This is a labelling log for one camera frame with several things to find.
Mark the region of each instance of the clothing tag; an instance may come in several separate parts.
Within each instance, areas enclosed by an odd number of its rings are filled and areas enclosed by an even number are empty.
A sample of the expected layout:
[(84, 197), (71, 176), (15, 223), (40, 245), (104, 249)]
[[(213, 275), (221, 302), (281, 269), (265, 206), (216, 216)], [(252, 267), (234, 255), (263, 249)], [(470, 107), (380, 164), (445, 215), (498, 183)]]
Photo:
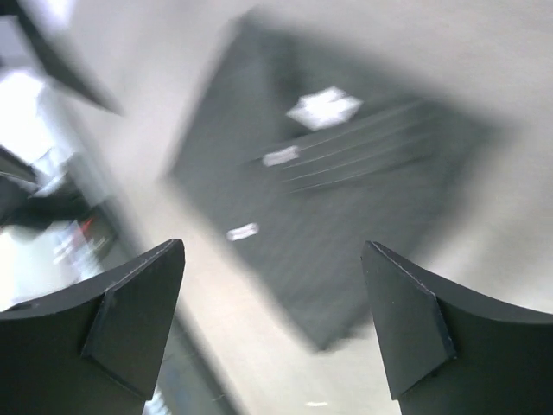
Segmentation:
[(241, 240), (251, 237), (259, 232), (259, 225), (257, 223), (249, 223), (244, 227), (238, 227), (232, 229), (226, 233), (226, 238), (232, 242), (235, 240)]
[(300, 148), (297, 145), (292, 145), (283, 150), (268, 153), (263, 156), (263, 164), (267, 167), (276, 166), (294, 160), (300, 156)]
[(349, 121), (362, 103), (360, 99), (331, 86), (319, 93), (300, 97), (296, 106), (286, 115), (311, 131), (317, 131)]

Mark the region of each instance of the dark gray fabric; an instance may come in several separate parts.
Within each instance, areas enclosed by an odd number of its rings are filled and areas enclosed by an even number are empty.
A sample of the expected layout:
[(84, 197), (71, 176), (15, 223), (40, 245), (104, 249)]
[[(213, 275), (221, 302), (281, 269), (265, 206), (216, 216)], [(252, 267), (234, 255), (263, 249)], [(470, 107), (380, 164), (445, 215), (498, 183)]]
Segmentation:
[[(409, 256), (487, 128), (332, 48), (262, 26), (240, 23), (172, 176), (221, 236), (258, 224), (229, 243), (326, 349), (368, 314), (363, 243)], [(330, 86), (363, 101), (348, 123), (313, 133), (286, 117), (300, 96)], [(299, 158), (262, 163), (292, 145)]]

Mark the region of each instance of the floor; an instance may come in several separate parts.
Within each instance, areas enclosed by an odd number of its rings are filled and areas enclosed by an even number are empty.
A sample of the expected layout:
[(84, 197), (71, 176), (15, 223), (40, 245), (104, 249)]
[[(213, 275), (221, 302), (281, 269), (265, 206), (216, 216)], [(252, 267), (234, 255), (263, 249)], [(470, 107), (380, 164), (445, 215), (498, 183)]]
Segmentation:
[(120, 98), (122, 117), (71, 102), (137, 219), (144, 247), (182, 238), (178, 312), (245, 413), (398, 414), (370, 329), (313, 354), (209, 225), (164, 179), (180, 132), (228, 42), (228, 23), (267, 3), (282, 19), (397, 76), (502, 120), (504, 150), (482, 157), (419, 263), (512, 303), (553, 312), (553, 6), (546, 0), (80, 0), (71, 40)]

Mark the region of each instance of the white tag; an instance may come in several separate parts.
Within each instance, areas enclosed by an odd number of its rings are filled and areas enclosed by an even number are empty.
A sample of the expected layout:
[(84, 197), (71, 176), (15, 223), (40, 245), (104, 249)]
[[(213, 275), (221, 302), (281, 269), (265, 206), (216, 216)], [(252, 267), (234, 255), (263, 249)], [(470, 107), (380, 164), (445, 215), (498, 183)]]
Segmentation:
[(317, 131), (349, 121), (361, 104), (360, 99), (348, 96), (332, 86), (319, 93), (300, 97), (297, 105), (286, 115), (311, 131)]
[(276, 166), (294, 160), (300, 156), (300, 149), (297, 145), (292, 145), (283, 150), (268, 153), (263, 156), (263, 164), (267, 167)]
[(230, 241), (241, 240), (251, 237), (259, 232), (259, 225), (257, 223), (249, 223), (244, 227), (238, 227), (232, 229), (226, 233), (226, 238)]

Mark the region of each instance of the black cloth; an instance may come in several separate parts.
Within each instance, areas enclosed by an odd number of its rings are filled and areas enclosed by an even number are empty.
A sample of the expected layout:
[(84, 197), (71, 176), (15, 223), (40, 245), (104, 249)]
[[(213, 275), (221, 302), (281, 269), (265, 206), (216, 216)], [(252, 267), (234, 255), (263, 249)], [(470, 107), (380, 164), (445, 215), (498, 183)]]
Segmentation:
[[(286, 112), (336, 86), (363, 101), (312, 132)], [(409, 256), (443, 213), (484, 125), (406, 91), (306, 36), (244, 19), (184, 138), (172, 176), (318, 349), (365, 321), (364, 241)], [(267, 154), (297, 158), (267, 167)]]

